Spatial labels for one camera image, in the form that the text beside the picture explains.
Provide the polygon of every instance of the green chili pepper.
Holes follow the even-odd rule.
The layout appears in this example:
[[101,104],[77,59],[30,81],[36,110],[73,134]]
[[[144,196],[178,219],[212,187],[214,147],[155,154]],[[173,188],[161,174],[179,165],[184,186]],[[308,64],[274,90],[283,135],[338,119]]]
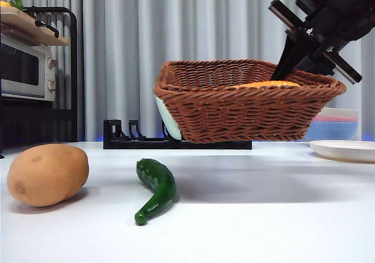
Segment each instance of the green chili pepper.
[[137,162],[137,175],[154,190],[152,198],[134,216],[137,224],[144,225],[172,202],[176,194],[176,184],[172,172],[154,159],[141,159]]

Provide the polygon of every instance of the wicker basket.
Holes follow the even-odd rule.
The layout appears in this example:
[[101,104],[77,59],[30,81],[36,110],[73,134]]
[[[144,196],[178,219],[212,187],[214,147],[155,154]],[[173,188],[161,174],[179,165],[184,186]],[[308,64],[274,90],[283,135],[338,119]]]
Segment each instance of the wicker basket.
[[301,139],[317,113],[346,86],[294,71],[285,80],[301,87],[231,87],[270,80],[275,69],[253,59],[167,62],[154,93],[190,142]]

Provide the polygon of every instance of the black shelf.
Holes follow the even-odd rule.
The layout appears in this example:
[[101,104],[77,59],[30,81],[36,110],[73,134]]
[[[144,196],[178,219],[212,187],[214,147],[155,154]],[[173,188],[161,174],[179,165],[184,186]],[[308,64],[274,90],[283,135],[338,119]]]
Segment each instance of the black shelf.
[[122,131],[121,120],[107,119],[103,122],[103,149],[238,149],[251,150],[251,141],[226,141],[215,143],[191,143],[175,140],[162,124],[163,138],[147,138],[141,134],[137,120],[129,121],[129,135]]
[[3,158],[4,126],[11,124],[32,124],[34,122],[70,122],[70,133],[65,142],[77,142],[77,18],[65,7],[26,8],[26,13],[34,17],[37,13],[68,13],[70,15],[70,53],[71,53],[71,109],[55,109],[52,103],[35,100],[0,98],[0,158]]

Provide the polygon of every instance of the pink bowl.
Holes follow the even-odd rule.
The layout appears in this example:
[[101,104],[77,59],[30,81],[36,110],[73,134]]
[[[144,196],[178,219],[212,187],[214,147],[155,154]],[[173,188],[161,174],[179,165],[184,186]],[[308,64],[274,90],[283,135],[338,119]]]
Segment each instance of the pink bowl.
[[312,121],[356,122],[358,121],[358,118],[335,117],[332,115],[317,115]]

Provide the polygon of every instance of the potato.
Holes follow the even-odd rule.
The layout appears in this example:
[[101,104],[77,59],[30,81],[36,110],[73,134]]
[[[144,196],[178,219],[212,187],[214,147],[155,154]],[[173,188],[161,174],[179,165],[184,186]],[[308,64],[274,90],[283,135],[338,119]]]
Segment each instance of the potato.
[[73,197],[88,177],[86,153],[73,146],[46,144],[20,153],[7,177],[10,194],[32,206],[50,206]]

